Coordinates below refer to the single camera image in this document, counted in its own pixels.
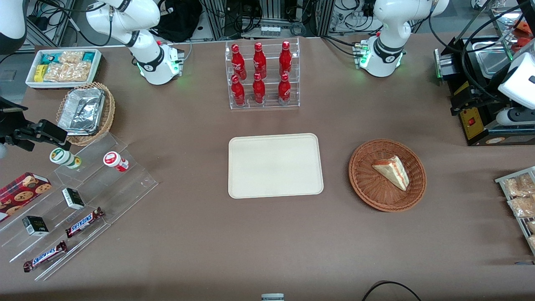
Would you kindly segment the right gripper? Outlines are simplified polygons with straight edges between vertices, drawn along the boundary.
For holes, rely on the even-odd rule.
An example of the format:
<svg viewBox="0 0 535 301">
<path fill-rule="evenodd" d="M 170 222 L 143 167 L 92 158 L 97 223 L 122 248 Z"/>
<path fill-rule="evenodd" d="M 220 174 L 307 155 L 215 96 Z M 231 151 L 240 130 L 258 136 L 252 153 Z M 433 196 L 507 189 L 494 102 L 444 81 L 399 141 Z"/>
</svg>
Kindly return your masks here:
<svg viewBox="0 0 535 301">
<path fill-rule="evenodd" d="M 0 128 L 1 143 L 15 145 L 27 152 L 32 152 L 34 142 L 49 143 L 54 145 L 68 145 L 67 132 L 48 120 L 29 122 L 24 127 L 8 128 L 7 126 L 21 126 L 27 123 L 24 111 L 27 107 L 15 104 L 0 97 Z"/>
</svg>

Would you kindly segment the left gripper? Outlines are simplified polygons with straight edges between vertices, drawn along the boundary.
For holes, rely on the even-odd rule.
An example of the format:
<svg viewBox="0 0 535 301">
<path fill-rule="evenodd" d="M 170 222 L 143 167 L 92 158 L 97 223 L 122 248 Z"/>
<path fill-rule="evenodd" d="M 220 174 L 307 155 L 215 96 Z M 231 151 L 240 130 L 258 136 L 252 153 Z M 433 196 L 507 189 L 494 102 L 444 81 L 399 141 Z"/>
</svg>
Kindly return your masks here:
<svg viewBox="0 0 535 301">
<path fill-rule="evenodd" d="M 526 52 L 516 57 L 498 90 L 525 108 L 535 109 L 535 61 L 533 53 Z M 451 114 L 459 115 L 469 109 L 476 109 L 483 115 L 490 115 L 489 107 L 501 106 L 500 97 L 490 97 L 478 88 L 457 88 L 451 90 Z"/>
</svg>

